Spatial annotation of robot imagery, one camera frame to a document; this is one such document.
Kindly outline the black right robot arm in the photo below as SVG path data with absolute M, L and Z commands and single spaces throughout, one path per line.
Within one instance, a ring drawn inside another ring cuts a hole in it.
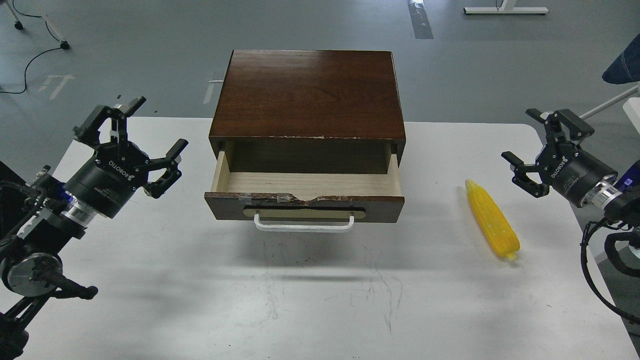
M 639 270 L 622 262 L 616 245 L 626 242 L 639 246 L 639 173 L 629 170 L 618 180 L 617 171 L 583 150 L 581 142 L 595 130 L 573 111 L 541 112 L 530 108 L 526 114 L 544 126 L 545 144 L 533 164 L 526 164 L 512 152 L 502 153 L 513 171 L 512 182 L 535 198 L 544 197 L 554 189 L 578 208 L 594 205 L 602 210 L 602 219 L 588 222 L 583 229 L 580 242 L 583 276 L 608 309 L 638 324 L 638 316 L 618 308 L 599 292 L 587 266 L 587 248 L 599 229 L 610 229 L 612 232 L 604 243 L 606 257 L 618 272 L 638 278 Z

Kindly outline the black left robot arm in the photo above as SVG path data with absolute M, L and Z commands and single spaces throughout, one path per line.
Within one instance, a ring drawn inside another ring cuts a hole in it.
M 98 105 L 74 139 L 93 150 L 69 180 L 62 182 L 44 166 L 30 184 L 3 180 L 1 189 L 25 196 L 25 214 L 1 239 L 1 280 L 22 296 L 1 314 L 1 358 L 23 355 L 26 327 L 52 298 L 91 300 L 98 288 L 85 287 L 63 274 L 60 251 L 81 239 L 96 215 L 114 218 L 138 189 L 157 199 L 181 176 L 179 157 L 188 145 L 180 138 L 161 158 L 150 158 L 128 139 L 127 121 L 146 102 Z

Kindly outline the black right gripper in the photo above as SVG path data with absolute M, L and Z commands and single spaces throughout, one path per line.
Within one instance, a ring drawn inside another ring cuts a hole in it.
M 530 108 L 525 113 L 544 126 L 547 144 L 535 158 L 543 183 L 527 175 L 540 174 L 538 165 L 525 164 L 510 151 L 502 152 L 501 157 L 510 164 L 512 182 L 526 193 L 542 198 L 549 194 L 551 186 L 572 205 L 582 208 L 590 203 L 591 193 L 599 183 L 618 177 L 617 171 L 578 146 L 595 129 L 573 111 L 542 112 Z

